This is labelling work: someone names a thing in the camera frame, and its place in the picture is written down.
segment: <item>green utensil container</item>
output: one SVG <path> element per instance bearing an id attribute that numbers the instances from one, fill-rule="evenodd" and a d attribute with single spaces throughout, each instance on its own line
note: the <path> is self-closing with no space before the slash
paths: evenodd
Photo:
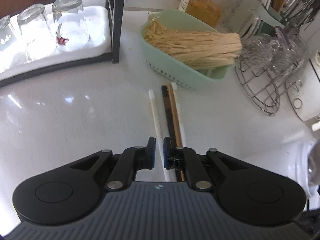
<path id="1" fill-rule="evenodd" d="M 157 19 L 167 28 L 180 31 L 216 31 L 214 28 L 178 10 L 165 10 L 155 14 Z M 141 27 L 139 38 L 141 49 L 148 65 L 161 75 L 188 89 L 202 89 L 210 82 L 221 80 L 233 65 L 219 67 L 212 70 L 194 70 L 145 41 L 145 26 Z"/>

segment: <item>white countertop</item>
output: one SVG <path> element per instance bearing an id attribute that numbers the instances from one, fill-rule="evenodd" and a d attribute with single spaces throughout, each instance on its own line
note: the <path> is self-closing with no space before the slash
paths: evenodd
<path id="1" fill-rule="evenodd" d="M 19 219 L 15 187 L 26 178 L 101 149 L 121 153 L 156 136 L 148 90 L 155 91 L 162 135 L 167 136 L 161 85 L 168 79 L 146 64 L 137 32 L 147 13 L 125 11 L 120 63 L 110 62 L 41 75 L 0 88 L 0 234 Z M 286 152 L 315 134 L 294 113 L 286 96 L 274 117 L 261 114 L 242 91 L 234 71 L 207 91 L 178 87 L 186 142 L 199 154 L 217 148 L 240 159 Z M 157 168 L 139 180 L 164 181 Z"/>

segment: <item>upside-down glass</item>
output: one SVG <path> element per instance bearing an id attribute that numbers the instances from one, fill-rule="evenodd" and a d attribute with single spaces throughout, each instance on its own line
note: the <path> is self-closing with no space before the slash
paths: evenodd
<path id="1" fill-rule="evenodd" d="M 0 19 L 0 73 L 17 64 L 25 55 L 26 47 L 15 35 L 10 16 Z"/>
<path id="2" fill-rule="evenodd" d="M 82 49 L 90 36 L 82 0 L 56 0 L 52 4 L 58 48 L 62 51 Z"/>
<path id="3" fill-rule="evenodd" d="M 17 17 L 21 36 L 27 44 L 30 60 L 46 57 L 56 48 L 43 4 L 34 4 Z"/>

